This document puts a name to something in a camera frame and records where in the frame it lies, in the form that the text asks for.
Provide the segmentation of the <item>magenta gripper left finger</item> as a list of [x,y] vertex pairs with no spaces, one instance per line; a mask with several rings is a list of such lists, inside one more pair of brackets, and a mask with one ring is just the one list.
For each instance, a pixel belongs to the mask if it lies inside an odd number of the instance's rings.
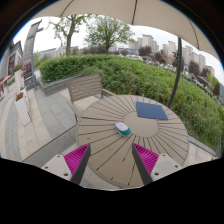
[[91,147],[85,144],[66,155],[57,154],[42,169],[79,185],[86,169]]

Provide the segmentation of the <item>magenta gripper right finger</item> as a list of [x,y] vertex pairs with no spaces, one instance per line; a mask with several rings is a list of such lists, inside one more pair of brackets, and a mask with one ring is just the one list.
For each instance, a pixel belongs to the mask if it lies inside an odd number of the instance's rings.
[[182,169],[168,154],[156,154],[136,143],[132,144],[132,154],[144,185]]

